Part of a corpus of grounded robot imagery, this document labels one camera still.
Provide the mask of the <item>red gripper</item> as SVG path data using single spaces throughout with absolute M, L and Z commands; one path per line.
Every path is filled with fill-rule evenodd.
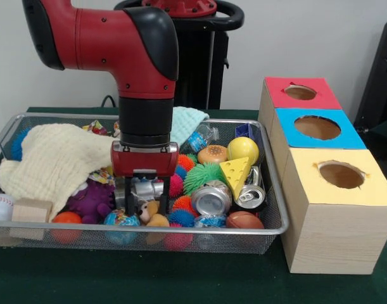
M 178 164 L 179 147 L 176 142 L 155 148 L 136 148 L 126 146 L 120 141 L 111 144 L 111 162 L 113 173 L 126 177 L 125 213 L 135 214 L 136 202 L 132 193 L 132 178 L 137 175 L 153 175 L 163 181 L 163 192 L 160 196 L 159 213 L 165 215 L 168 209 L 170 178 Z

